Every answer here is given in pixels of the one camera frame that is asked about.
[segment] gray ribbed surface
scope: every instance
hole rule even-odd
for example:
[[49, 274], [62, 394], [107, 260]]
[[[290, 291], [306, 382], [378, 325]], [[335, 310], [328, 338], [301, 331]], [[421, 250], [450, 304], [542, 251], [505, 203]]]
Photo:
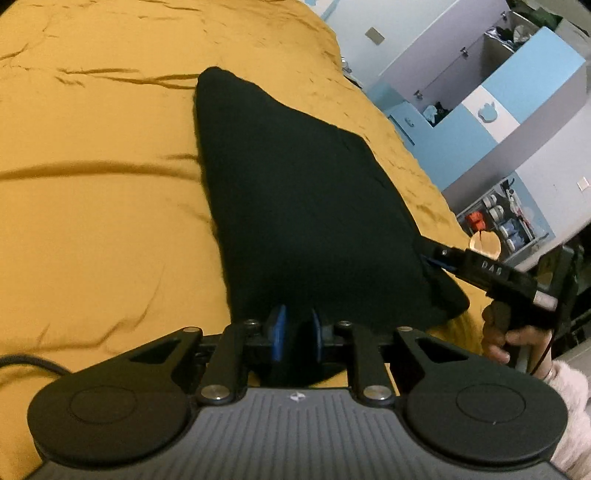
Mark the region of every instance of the gray ribbed surface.
[[549, 464], [520, 472], [475, 472], [431, 456], [389, 410], [346, 390], [250, 389], [235, 405], [205, 408], [178, 443], [116, 471], [46, 463], [30, 480], [558, 480]]

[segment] bed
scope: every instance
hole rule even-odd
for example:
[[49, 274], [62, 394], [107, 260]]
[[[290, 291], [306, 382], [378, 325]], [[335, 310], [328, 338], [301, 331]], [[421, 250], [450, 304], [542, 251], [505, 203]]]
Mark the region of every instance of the bed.
[[[423, 235], [465, 248], [443, 196], [342, 74], [298, 0], [17, 0], [0, 17], [0, 355], [77, 371], [183, 326], [229, 322], [193, 122], [220, 66], [362, 136]], [[484, 294], [431, 333], [480, 352]], [[0, 371], [0, 478], [39, 463], [28, 403], [53, 377]], [[340, 385], [340, 375], [323, 385]]]

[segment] human hand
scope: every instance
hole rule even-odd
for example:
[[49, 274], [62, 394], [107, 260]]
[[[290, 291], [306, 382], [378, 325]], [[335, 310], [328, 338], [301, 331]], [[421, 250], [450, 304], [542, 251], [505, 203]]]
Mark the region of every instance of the human hand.
[[[499, 325], [508, 325], [511, 318], [511, 307], [505, 303], [494, 301], [482, 312], [482, 318], [485, 322], [482, 329], [482, 350], [485, 357], [506, 364], [509, 362], [509, 353], [503, 350], [503, 346], [508, 343], [515, 346], [531, 346], [531, 355], [528, 365], [531, 371], [540, 361], [546, 347], [552, 338], [550, 330], [540, 330], [534, 326], [528, 325], [518, 330], [509, 332], [503, 331]], [[550, 350], [546, 354], [540, 367], [534, 373], [537, 378], [544, 378], [552, 368], [552, 356]]]

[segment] black cable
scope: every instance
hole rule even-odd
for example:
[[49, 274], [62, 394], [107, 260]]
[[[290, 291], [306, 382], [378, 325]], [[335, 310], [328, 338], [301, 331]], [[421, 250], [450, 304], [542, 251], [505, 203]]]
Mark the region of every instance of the black cable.
[[548, 342], [548, 345], [546, 346], [546, 350], [544, 350], [544, 354], [540, 357], [540, 360], [538, 360], [538, 363], [535, 365], [535, 367], [531, 371], [530, 375], [534, 375], [538, 371], [540, 365], [542, 364], [542, 362], [546, 358], [546, 355], [548, 355], [548, 352], [550, 351], [550, 348], [552, 347], [552, 344], [554, 343], [554, 334], [555, 333], [556, 333], [556, 330], [552, 330], [552, 337], [550, 338], [550, 341]]
[[3, 367], [12, 367], [15, 365], [32, 365], [34, 367], [39, 367], [48, 372], [54, 373], [61, 377], [65, 375], [69, 375], [70, 372], [67, 368], [64, 368], [57, 363], [52, 362], [51, 360], [46, 360], [39, 356], [35, 355], [4, 355], [0, 356], [0, 368]]

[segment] light switch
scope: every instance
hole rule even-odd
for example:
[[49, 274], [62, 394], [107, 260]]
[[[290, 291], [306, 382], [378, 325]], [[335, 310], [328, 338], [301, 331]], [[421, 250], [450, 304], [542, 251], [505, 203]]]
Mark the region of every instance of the light switch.
[[583, 192], [589, 188], [589, 181], [587, 180], [587, 178], [583, 177], [577, 182], [577, 185], [579, 186], [581, 192]]
[[378, 32], [374, 27], [371, 27], [367, 32], [365, 32], [365, 36], [368, 37], [372, 42], [376, 45], [381, 44], [386, 38]]

